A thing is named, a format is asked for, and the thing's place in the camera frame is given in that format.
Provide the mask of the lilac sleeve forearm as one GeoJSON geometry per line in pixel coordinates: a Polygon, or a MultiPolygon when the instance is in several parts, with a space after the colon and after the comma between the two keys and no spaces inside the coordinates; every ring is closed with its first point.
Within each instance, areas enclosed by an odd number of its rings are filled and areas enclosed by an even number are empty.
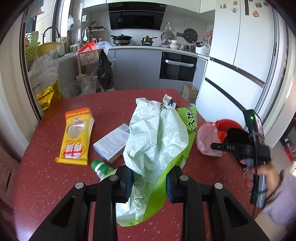
{"type": "Polygon", "coordinates": [[[295,223],[295,176],[282,170],[280,184],[274,194],[267,199],[262,210],[276,225],[288,230],[295,223]]]}

